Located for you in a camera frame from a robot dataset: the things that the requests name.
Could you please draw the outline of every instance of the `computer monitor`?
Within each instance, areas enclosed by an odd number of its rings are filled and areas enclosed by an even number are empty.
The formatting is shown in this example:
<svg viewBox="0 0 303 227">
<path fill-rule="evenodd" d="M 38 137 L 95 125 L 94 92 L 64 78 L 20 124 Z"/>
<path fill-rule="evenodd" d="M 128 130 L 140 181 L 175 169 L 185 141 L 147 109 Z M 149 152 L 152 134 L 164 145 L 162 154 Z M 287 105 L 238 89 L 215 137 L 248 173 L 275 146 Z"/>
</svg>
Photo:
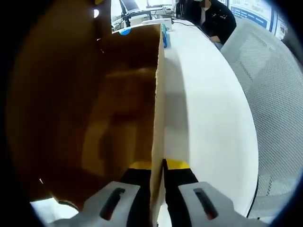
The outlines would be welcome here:
<svg viewBox="0 0 303 227">
<path fill-rule="evenodd" d="M 127 13 L 140 10 L 135 0 L 121 0 L 121 2 L 124 5 Z"/>
</svg>

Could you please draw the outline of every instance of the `white desk surface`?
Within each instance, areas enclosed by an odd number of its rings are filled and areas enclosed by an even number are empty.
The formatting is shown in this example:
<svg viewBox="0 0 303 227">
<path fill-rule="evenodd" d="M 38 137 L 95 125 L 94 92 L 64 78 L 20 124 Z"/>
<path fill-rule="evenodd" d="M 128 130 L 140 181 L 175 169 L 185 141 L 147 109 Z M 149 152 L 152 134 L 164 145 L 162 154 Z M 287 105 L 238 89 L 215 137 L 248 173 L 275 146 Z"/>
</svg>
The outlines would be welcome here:
<svg viewBox="0 0 303 227">
<path fill-rule="evenodd" d="M 242 88 L 219 50 L 194 26 L 175 23 L 165 49 L 165 156 L 189 163 L 246 216 L 258 179 L 258 144 Z M 159 226 L 171 226 L 165 205 Z"/>
</svg>

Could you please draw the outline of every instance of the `gray mesh chair back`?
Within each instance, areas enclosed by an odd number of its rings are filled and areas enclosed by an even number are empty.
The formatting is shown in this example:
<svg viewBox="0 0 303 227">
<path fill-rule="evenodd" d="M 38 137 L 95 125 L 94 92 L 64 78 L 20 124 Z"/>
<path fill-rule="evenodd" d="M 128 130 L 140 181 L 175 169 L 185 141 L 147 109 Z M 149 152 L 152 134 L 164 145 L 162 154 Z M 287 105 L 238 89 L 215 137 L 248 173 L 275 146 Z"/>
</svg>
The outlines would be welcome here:
<svg viewBox="0 0 303 227">
<path fill-rule="evenodd" d="M 258 191 L 249 218 L 276 215 L 303 167 L 303 74 L 288 48 L 242 19 L 221 49 L 254 119 L 259 151 Z"/>
</svg>

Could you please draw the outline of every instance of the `cardboard box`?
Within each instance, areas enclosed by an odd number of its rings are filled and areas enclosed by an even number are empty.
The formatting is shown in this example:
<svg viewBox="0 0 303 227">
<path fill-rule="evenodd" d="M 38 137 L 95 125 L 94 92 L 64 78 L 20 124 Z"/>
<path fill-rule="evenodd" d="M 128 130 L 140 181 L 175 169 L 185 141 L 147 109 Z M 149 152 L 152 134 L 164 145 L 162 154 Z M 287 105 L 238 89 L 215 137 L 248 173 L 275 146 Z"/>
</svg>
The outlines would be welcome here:
<svg viewBox="0 0 303 227">
<path fill-rule="evenodd" d="M 90 0 L 56 0 L 16 58 L 8 144 L 32 201 L 53 195 L 81 210 L 136 161 L 152 161 L 151 206 L 158 199 L 164 152 L 160 26 L 111 34 L 104 25 L 109 2 L 98 6 L 103 13 L 94 20 Z"/>
</svg>

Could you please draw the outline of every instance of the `white table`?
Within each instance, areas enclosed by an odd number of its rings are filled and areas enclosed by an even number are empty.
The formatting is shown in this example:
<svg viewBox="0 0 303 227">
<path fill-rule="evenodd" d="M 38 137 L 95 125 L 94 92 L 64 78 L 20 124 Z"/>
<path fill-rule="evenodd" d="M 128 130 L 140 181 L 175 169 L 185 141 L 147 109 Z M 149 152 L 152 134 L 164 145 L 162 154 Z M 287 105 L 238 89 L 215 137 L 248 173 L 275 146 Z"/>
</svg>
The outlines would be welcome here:
<svg viewBox="0 0 303 227">
<path fill-rule="evenodd" d="M 169 38 L 165 156 L 188 162 L 199 181 L 228 196 L 246 216 L 257 186 L 258 144 L 244 92 L 225 58 L 196 27 L 175 23 Z M 171 226 L 167 215 L 164 205 L 160 227 Z"/>
</svg>

